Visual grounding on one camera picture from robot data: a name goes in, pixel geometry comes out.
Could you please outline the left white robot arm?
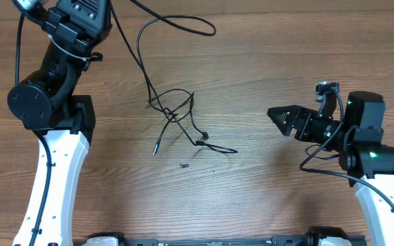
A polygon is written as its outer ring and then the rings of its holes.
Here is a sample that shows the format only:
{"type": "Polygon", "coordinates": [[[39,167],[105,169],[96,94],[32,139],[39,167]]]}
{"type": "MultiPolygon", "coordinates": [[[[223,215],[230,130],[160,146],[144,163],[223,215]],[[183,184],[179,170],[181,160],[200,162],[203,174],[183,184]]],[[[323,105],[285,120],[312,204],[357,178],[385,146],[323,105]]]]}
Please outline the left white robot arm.
{"type": "Polygon", "coordinates": [[[38,138],[38,165],[15,245],[72,245],[77,183],[96,124],[92,99],[74,95],[80,76],[103,56],[95,48],[109,35],[108,1],[16,1],[22,20],[50,40],[38,70],[16,79],[8,107],[38,138]]]}

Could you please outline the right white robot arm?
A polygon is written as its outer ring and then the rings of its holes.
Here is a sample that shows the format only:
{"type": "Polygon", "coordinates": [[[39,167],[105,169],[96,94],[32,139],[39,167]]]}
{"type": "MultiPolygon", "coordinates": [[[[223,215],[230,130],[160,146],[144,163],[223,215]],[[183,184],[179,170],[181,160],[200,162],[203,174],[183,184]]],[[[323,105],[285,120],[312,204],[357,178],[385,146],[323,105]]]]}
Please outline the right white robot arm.
{"type": "Polygon", "coordinates": [[[373,92],[317,91],[319,110],[299,105],[271,107],[267,114],[285,136],[316,150],[301,162],[303,172],[342,177],[354,188],[372,245],[394,245],[394,147],[382,144],[385,103],[373,92]]]}

